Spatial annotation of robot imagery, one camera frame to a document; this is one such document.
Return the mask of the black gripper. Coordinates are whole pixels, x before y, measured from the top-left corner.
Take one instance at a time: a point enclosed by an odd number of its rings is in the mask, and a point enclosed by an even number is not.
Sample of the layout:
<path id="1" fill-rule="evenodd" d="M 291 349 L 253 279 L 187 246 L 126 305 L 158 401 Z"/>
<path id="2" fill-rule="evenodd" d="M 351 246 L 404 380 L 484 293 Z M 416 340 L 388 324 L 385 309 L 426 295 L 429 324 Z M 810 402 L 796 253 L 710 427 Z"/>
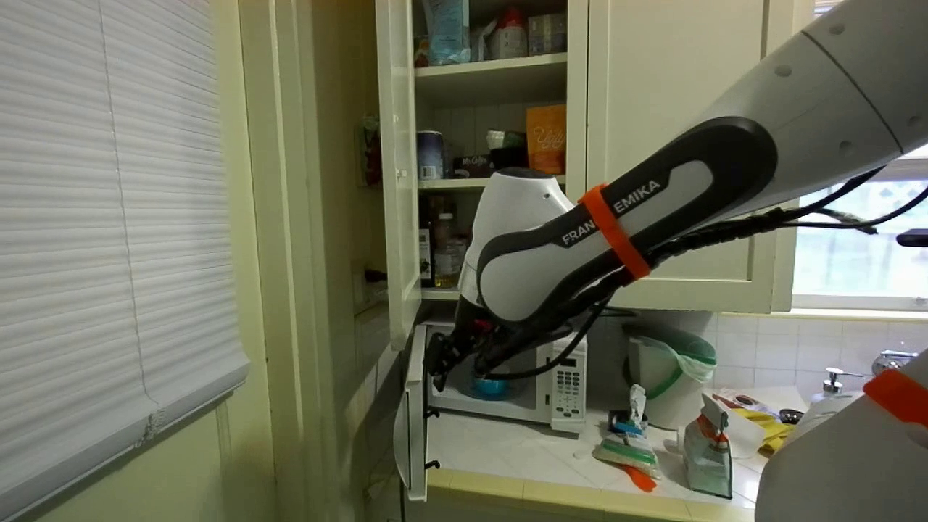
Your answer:
<path id="1" fill-rule="evenodd" d="M 425 367 L 433 376 L 433 382 L 443 389 L 449 372 L 459 363 L 464 363 L 472 351 L 481 351 L 500 334 L 500 328 L 501 321 L 491 309 L 462 299 L 456 308 L 454 330 L 436 334 L 426 341 Z"/>

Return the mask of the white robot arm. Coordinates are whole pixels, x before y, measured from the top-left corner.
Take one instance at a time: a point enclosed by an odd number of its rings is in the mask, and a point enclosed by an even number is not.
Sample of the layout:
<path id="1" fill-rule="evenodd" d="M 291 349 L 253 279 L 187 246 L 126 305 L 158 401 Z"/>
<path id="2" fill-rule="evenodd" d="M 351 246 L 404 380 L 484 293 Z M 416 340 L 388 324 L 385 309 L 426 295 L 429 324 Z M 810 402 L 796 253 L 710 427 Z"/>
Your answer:
<path id="1" fill-rule="evenodd" d="M 456 328 L 426 349 L 493 375 L 671 256 L 797 224 L 802 193 L 854 189 L 928 141 L 928 0 L 841 0 L 729 88 L 694 127 L 568 199 L 497 172 L 459 279 Z M 757 522 L 928 522 L 928 357 L 778 449 Z"/>

